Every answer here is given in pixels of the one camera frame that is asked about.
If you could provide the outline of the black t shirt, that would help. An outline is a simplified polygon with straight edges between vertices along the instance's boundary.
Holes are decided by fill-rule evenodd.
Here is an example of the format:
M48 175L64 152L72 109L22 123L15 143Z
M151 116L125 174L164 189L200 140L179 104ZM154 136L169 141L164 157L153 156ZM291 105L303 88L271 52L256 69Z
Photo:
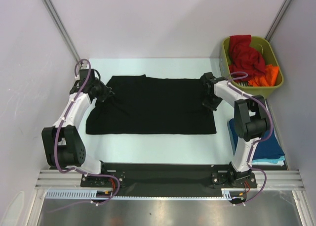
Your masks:
M86 120L88 135L214 135L213 112L203 105L201 79L112 76L113 94L96 102Z

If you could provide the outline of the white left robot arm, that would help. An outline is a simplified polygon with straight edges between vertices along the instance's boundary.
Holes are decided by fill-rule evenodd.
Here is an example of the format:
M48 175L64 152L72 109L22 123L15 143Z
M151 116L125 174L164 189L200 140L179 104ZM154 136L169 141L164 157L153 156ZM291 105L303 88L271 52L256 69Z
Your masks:
M103 103L114 95L112 88L99 79L76 81L70 90L66 108L52 127L43 128L41 132L46 160L49 166L62 173L78 170L84 174L92 174L92 181L98 186L108 183L109 174L102 170L102 163L89 156L78 132L86 110L93 100Z

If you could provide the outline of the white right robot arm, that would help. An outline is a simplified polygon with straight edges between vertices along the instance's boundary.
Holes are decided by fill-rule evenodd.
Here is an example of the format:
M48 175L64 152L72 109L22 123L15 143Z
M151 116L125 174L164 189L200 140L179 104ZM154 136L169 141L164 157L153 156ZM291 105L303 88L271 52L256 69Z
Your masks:
M205 89L203 106L216 111L222 101L234 108L234 129L238 136L237 149L230 163L228 182L239 187L245 182L245 174L252 166L252 159L259 142L266 131L272 134L273 122L261 95L253 96L235 87L224 78L215 78L212 73L201 78Z

